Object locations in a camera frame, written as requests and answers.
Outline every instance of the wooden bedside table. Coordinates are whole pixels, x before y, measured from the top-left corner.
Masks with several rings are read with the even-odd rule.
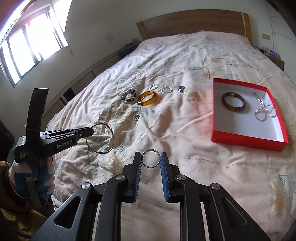
[[[267,58],[269,58],[272,62],[274,62],[282,71],[284,71],[285,62],[280,58],[269,55],[268,53],[264,54]]]

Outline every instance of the gold bangle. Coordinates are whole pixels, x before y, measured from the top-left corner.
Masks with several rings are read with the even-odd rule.
[[[242,102],[242,106],[240,106],[240,107],[234,107],[234,106],[228,104],[228,103],[226,102],[226,100],[225,100],[225,97],[227,97],[227,96],[233,96],[233,97],[238,98],[238,99]],[[237,93],[234,93],[234,92],[226,92],[226,93],[224,93],[224,94],[222,95],[222,103],[223,103],[223,105],[224,105],[227,109],[232,110],[232,111],[234,111],[234,112],[242,111],[242,110],[245,109],[245,107],[246,107],[246,101],[244,100],[244,98],[243,98],[241,95],[239,95],[239,94],[237,94]]]
[[[148,95],[153,95],[149,100],[142,102],[142,99],[144,99]],[[138,104],[141,106],[146,106],[152,104],[157,98],[157,94],[154,91],[146,91],[143,94],[141,94],[138,97]]]

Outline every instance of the window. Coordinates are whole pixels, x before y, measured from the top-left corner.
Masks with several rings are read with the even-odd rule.
[[[55,12],[49,8],[12,30],[0,50],[1,66],[15,87],[41,61],[66,46]]]

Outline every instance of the jewelry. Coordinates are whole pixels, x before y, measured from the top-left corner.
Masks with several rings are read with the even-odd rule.
[[[134,115],[134,116],[133,116],[133,120],[135,120],[135,121],[137,121],[139,118],[140,118],[139,115]]]
[[[143,156],[145,155],[146,152],[150,152],[150,151],[155,152],[155,153],[159,156],[159,161],[158,161],[158,163],[157,163],[156,165],[154,165],[154,166],[147,166],[147,165],[143,162]],[[144,151],[143,154],[142,154],[142,163],[143,163],[143,165],[144,165],[145,167],[147,167],[147,168],[155,168],[155,167],[157,167],[157,166],[160,164],[160,154],[159,154],[159,152],[158,152],[157,150],[154,150],[154,149],[148,149],[148,150]]]
[[[254,93],[254,97],[256,98],[256,100],[259,102],[259,104],[261,105],[261,108],[259,108],[258,110],[256,110],[255,112],[254,112],[254,117],[258,120],[258,121],[266,121],[267,120],[267,114],[269,114],[269,116],[270,117],[272,117],[272,118],[275,118],[276,116],[277,116],[277,109],[276,109],[276,106],[274,105],[274,104],[267,104],[267,105],[265,105],[264,104],[264,102],[263,102],[263,100],[261,100],[259,97],[258,97],[258,95],[256,95],[256,93]],[[273,108],[271,109],[271,111],[269,111],[269,109],[267,108],[268,106],[272,106]],[[274,109],[274,111],[275,111],[275,115],[272,115],[271,114],[271,112],[272,112],[272,110]],[[265,116],[264,116],[264,118],[263,119],[259,119],[258,117],[257,117],[257,114],[258,113],[264,113],[265,114]]]
[[[99,152],[99,151],[95,151],[95,150],[93,150],[93,149],[89,146],[89,144],[87,143],[87,137],[85,137],[85,142],[86,142],[87,146],[89,147],[89,149],[91,149],[93,152],[98,153],[98,154],[107,154],[107,153],[111,152],[111,150],[112,150],[113,147],[114,147],[114,143],[115,143],[115,140],[114,140],[114,139],[115,139],[115,137],[114,137],[114,134],[113,134],[113,130],[112,130],[107,124],[105,124],[105,123],[98,123],[98,124],[95,124],[95,125],[92,126],[92,128],[94,128],[95,126],[98,126],[98,125],[107,126],[107,127],[110,129],[110,131],[111,131],[111,133],[112,133],[112,139],[113,139],[113,146],[111,147],[111,149],[108,150],[107,152]]]
[[[129,94],[133,95],[133,97],[132,98],[126,98],[127,95],[129,95]],[[123,101],[123,103],[126,103],[127,101],[134,101],[135,97],[137,97],[136,91],[132,90],[132,89],[129,89],[128,91],[123,93],[123,95],[121,97],[121,100]]]
[[[149,90],[150,91],[156,90],[158,88],[158,86],[159,86],[158,84],[152,84],[152,85],[150,85]]]
[[[234,107],[234,106],[228,104],[228,103],[226,102],[226,100],[225,100],[225,97],[227,97],[227,96],[233,96],[233,97],[238,98],[238,99],[242,102],[242,106],[240,106],[240,107]],[[241,95],[239,95],[239,94],[237,94],[237,93],[234,93],[234,92],[226,92],[226,93],[224,93],[224,94],[222,95],[222,98],[221,98],[221,99],[222,99],[222,104],[223,104],[227,109],[229,109],[229,110],[231,110],[231,111],[234,111],[234,112],[242,111],[242,110],[244,110],[245,107],[246,107],[246,101],[244,100],[244,98],[243,98]]]
[[[144,99],[148,95],[153,95],[153,96],[149,100],[142,102],[142,99]],[[137,103],[138,105],[141,105],[141,106],[150,105],[156,100],[156,98],[157,98],[157,94],[154,91],[146,91],[138,97]]]
[[[171,87],[164,86],[160,89],[160,91],[161,91],[161,93],[169,94],[173,91],[173,89]]]
[[[184,90],[185,90],[185,86],[183,86],[183,85],[180,85],[180,86],[177,87],[177,91],[180,92],[180,93],[183,93]]]

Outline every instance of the hand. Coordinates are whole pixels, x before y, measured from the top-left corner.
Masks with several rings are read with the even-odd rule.
[[[38,172],[38,168],[33,163],[13,162],[8,173],[13,189],[22,197],[30,197],[27,188],[26,177],[36,177],[35,184],[37,193],[42,199],[47,199],[54,191],[54,166],[52,157],[46,158],[46,168]]]

